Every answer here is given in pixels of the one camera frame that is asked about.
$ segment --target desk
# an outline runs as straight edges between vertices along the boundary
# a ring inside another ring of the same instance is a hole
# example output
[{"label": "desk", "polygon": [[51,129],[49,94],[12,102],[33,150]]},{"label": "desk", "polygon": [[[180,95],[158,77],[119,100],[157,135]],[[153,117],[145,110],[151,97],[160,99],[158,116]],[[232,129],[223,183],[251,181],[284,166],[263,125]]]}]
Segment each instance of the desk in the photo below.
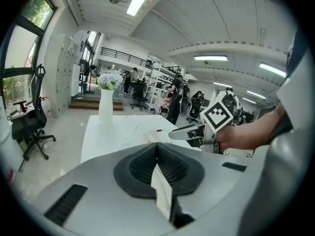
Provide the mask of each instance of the desk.
[{"label": "desk", "polygon": [[113,127],[99,125],[98,116],[90,116],[85,131],[81,163],[125,148],[149,143],[148,134],[156,134],[158,141],[199,150],[186,141],[172,140],[168,133],[177,127],[160,115],[113,116]]}]

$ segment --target floor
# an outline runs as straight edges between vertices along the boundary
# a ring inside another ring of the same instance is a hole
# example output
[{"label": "floor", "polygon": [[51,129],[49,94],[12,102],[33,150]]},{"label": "floor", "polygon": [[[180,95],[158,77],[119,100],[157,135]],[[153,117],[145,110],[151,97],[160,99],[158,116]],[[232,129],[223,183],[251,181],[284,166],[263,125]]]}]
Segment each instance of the floor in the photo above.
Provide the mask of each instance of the floor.
[{"label": "floor", "polygon": [[[146,109],[132,110],[129,107],[132,102],[131,96],[125,97],[124,111],[114,111],[114,115],[153,114],[153,110],[150,113]],[[55,135],[57,139],[56,142],[52,139],[42,142],[49,160],[46,161],[40,151],[34,148],[29,161],[25,161],[17,173],[16,189],[26,201],[32,203],[45,186],[80,164],[81,148],[89,117],[97,114],[97,110],[67,109],[61,117],[48,119],[45,132]],[[188,124],[186,118],[180,115],[176,125],[183,127]],[[247,156],[251,151],[229,149],[228,152],[233,156]]]}]

